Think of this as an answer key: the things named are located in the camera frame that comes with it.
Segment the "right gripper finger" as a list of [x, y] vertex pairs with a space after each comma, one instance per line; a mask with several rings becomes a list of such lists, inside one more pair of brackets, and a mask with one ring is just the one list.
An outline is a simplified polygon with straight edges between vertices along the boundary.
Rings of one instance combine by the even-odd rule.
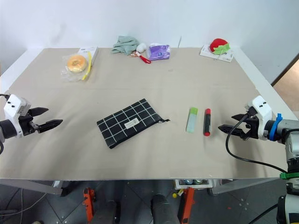
[[240, 122], [244, 122], [247, 118], [248, 118], [248, 114], [237, 114], [237, 115], [233, 115], [231, 118], [240, 121]]
[[233, 130], [231, 132], [231, 135], [243, 138], [243, 130], [240, 128], [234, 127], [232, 125], [221, 125], [218, 127], [218, 129], [226, 134], [229, 134], [231, 132], [231, 130]]

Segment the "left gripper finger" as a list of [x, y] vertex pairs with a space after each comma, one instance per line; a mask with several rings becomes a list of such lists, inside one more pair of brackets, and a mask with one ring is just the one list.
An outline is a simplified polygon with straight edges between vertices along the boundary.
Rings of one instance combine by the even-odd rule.
[[51, 130], [55, 127], [57, 127], [58, 125], [60, 125], [63, 122], [62, 119], [54, 119], [51, 121], [47, 121], [46, 123], [42, 124], [42, 125], [38, 125], [38, 133], [43, 133], [46, 132], [48, 130]]
[[39, 116], [39, 115], [47, 112], [48, 110], [49, 110], [48, 108], [44, 108], [44, 107], [31, 108], [30, 109], [30, 115], [32, 117]]

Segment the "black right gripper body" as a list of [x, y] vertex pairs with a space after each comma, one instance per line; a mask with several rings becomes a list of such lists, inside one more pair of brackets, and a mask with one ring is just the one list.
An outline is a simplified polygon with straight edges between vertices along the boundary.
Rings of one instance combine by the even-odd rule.
[[259, 119], [256, 115], [249, 116], [247, 114], [247, 118], [243, 121], [245, 122], [245, 126], [249, 129], [246, 133], [243, 134], [242, 139], [248, 140], [249, 138], [258, 139], [258, 128], [259, 128]]

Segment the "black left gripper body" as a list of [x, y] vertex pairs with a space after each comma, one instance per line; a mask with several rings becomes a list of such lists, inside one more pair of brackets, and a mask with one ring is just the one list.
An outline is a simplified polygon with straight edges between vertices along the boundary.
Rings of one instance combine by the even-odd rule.
[[19, 124], [23, 136], [34, 133], [39, 130], [39, 126], [33, 122], [33, 117], [38, 116], [38, 109], [29, 109], [26, 115], [19, 117]]

